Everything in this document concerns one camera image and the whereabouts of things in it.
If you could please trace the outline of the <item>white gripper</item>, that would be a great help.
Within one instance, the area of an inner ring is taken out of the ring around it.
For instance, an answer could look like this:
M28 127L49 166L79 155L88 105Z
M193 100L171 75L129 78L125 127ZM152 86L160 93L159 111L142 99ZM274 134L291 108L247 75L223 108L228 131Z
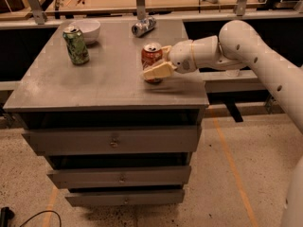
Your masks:
M162 47L162 58L170 61L147 68L143 71L144 80L163 79L170 77L174 71L180 74L197 70L192 56L192 40L182 41L173 46Z

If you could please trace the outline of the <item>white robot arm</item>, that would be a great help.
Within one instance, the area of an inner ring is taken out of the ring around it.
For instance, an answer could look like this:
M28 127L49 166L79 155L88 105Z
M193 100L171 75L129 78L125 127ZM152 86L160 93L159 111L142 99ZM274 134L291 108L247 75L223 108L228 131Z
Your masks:
M246 22L230 21L217 36L181 41L163 50L163 58L143 70L144 79L200 68L237 70L247 66L303 132L303 70L276 53Z

